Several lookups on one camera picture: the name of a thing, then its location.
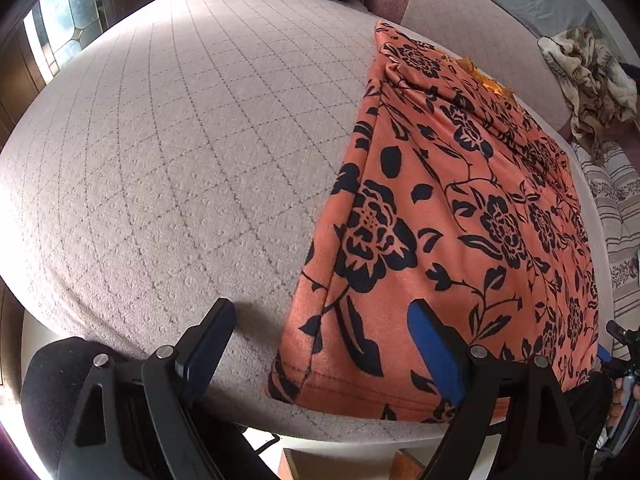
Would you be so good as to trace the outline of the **orange black floral garment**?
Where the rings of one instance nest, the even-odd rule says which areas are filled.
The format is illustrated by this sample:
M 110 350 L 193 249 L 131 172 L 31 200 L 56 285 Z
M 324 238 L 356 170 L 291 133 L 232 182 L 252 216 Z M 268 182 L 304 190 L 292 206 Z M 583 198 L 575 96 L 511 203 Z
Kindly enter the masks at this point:
M 567 154 L 459 60 L 381 22 L 343 165 L 294 292 L 268 394 L 352 417 L 443 422 L 431 312 L 560 387 L 597 353 L 598 291 Z

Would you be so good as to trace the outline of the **black knee near bed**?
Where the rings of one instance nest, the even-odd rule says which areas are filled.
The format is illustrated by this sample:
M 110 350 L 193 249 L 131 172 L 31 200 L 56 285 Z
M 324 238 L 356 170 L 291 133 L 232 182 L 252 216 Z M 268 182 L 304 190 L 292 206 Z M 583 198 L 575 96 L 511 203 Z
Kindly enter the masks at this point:
M 22 387 L 27 433 L 47 472 L 56 477 L 66 431 L 93 359 L 101 353 L 114 362 L 126 356 L 95 341 L 70 337 L 53 341 L 32 357 Z

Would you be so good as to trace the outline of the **wooden box on floor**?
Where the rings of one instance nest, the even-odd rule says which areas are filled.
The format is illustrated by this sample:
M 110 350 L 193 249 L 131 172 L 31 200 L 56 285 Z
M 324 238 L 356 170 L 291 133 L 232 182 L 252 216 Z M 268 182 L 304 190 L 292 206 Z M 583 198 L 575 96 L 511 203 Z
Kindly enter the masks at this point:
M 278 466 L 280 479 L 420 479 L 425 466 L 405 450 L 391 460 L 314 455 L 285 448 Z

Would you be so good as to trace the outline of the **striped floral bedsheet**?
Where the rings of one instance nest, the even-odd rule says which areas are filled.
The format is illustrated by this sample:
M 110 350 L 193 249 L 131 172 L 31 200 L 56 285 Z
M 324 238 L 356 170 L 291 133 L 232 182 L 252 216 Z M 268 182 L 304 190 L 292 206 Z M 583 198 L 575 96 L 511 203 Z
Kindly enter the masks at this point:
M 602 224 L 613 307 L 603 321 L 623 328 L 639 327 L 639 171 L 620 144 L 602 148 L 603 162 L 596 165 L 577 142 L 572 143 L 580 169 L 589 184 Z

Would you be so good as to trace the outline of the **beige brown patterned cloth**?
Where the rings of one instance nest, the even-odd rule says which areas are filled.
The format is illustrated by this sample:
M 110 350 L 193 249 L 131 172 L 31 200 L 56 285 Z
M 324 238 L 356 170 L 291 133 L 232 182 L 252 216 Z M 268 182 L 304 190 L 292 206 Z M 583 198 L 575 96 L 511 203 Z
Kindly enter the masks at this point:
M 584 26 L 537 41 L 570 110 L 570 134 L 591 157 L 604 164 L 604 144 L 622 135 L 615 130 L 638 118 L 638 88 L 608 46 Z

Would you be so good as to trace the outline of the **pink quilted bedspread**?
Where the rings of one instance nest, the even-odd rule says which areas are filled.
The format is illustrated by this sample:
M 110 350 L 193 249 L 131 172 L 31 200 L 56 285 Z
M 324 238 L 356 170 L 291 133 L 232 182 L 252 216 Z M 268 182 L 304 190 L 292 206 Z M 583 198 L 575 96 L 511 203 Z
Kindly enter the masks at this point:
M 331 0 L 155 0 L 104 32 L 2 150 L 9 289 L 49 330 L 130 356 L 176 340 L 226 297 L 239 325 L 207 393 L 218 413 L 314 440 L 439 434 L 449 419 L 335 415 L 267 391 L 381 22 Z M 608 279 L 593 199 L 559 136 L 516 105 L 570 160 L 599 327 Z

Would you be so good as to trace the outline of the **pink quilted pillow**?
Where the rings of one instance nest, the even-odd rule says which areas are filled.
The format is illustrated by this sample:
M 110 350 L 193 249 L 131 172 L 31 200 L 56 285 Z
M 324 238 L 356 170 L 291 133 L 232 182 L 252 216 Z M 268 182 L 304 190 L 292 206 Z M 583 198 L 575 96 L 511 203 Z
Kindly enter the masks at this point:
M 364 5 L 380 18 L 467 56 L 553 129 L 570 119 L 535 36 L 490 0 L 364 0 Z

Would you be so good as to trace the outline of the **stained glass window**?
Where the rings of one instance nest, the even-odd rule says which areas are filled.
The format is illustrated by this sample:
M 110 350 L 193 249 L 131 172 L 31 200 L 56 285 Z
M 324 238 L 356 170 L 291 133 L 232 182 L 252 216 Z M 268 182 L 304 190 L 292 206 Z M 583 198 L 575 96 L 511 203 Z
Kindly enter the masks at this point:
M 105 0 L 38 0 L 23 24 L 45 84 L 107 29 Z

